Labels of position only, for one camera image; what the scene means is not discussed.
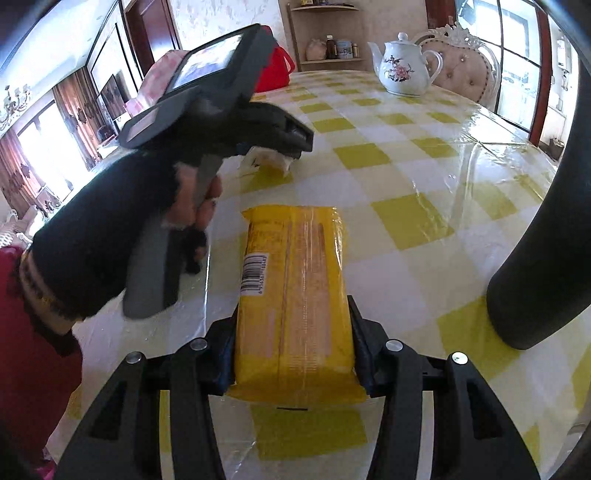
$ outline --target clear plastic table cover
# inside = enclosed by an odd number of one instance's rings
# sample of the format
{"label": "clear plastic table cover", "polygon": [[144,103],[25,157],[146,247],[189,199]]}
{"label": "clear plastic table cover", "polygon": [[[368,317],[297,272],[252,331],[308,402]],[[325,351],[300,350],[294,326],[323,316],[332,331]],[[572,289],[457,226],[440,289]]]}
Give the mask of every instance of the clear plastic table cover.
{"label": "clear plastic table cover", "polygon": [[[129,351],[174,352],[232,314],[248,224],[263,204],[333,206],[347,229],[347,293],[365,318],[380,321],[424,355],[463,351],[497,394],[544,476],[582,409],[591,380],[589,309],[532,349],[504,345],[486,314],[492,274],[535,215],[555,165],[485,108],[431,87],[420,98],[390,95],[373,73],[292,75],[290,87],[257,95],[316,131],[314,151],[287,176],[261,167],[220,171],[224,194],[209,228],[204,271],[183,277],[179,302],[144,321],[122,318],[120,299],[74,332],[83,382],[52,435],[57,458],[100,387]],[[430,475],[432,396],[425,394],[417,478]],[[161,450],[172,478],[167,393]],[[211,397],[226,476],[236,480],[363,479],[382,400],[324,410],[285,411]]]}

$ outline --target finger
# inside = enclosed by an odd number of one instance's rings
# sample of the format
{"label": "finger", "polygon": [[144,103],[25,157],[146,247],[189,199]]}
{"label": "finger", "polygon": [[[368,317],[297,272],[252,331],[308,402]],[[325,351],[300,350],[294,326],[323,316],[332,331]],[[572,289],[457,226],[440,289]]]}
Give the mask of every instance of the finger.
{"label": "finger", "polygon": [[197,209],[195,214],[195,226],[198,230],[205,230],[212,221],[216,210],[215,200],[205,200]]}
{"label": "finger", "polygon": [[207,253],[207,249],[205,247],[197,247],[195,249],[195,256],[193,257],[193,259],[196,262],[199,262],[205,258],[206,253]]}
{"label": "finger", "polygon": [[222,196],[223,188],[222,188],[222,179],[218,175],[216,175],[212,182],[209,184],[209,188],[207,190],[207,195],[205,198],[208,199],[216,199]]}
{"label": "finger", "polygon": [[197,188],[197,170],[185,164],[177,164],[176,169],[177,196],[166,214],[166,220],[173,225],[191,225],[196,214],[193,199]]}

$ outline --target ornate chair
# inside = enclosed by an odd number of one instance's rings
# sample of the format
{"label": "ornate chair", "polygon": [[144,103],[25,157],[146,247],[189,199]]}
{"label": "ornate chair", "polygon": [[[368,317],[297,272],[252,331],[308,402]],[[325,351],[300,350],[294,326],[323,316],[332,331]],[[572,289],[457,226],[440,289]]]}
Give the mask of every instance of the ornate chair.
{"label": "ornate chair", "polygon": [[[487,108],[495,107],[501,85],[501,68],[494,52],[480,38],[471,35],[456,22],[454,27],[446,25],[420,33],[413,38],[413,42],[438,51],[443,57],[443,68],[434,85]],[[434,69],[432,61],[429,57],[427,68],[430,72]]]}

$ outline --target teapot spout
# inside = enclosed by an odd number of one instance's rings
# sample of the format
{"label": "teapot spout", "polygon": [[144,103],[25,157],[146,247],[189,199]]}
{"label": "teapot spout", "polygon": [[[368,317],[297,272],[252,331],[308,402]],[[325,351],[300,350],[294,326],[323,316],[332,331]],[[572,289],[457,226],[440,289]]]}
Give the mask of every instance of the teapot spout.
{"label": "teapot spout", "polygon": [[384,56],[380,51],[379,47],[371,41],[368,41],[369,48],[371,48],[371,56],[374,61],[374,72],[379,77],[379,66],[382,64]]}

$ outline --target white teapot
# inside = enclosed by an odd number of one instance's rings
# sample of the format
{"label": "white teapot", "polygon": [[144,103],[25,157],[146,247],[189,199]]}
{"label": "white teapot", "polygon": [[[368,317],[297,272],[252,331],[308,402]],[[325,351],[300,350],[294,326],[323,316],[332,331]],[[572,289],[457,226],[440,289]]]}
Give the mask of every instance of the white teapot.
{"label": "white teapot", "polygon": [[[368,45],[374,59],[375,74],[386,90],[395,95],[422,95],[443,68],[443,58],[438,52],[423,52],[419,45],[408,40],[406,33],[399,33],[398,41],[386,43],[384,56],[375,43],[368,42]],[[431,76],[427,71],[427,53],[435,55],[438,61],[437,68]]]}

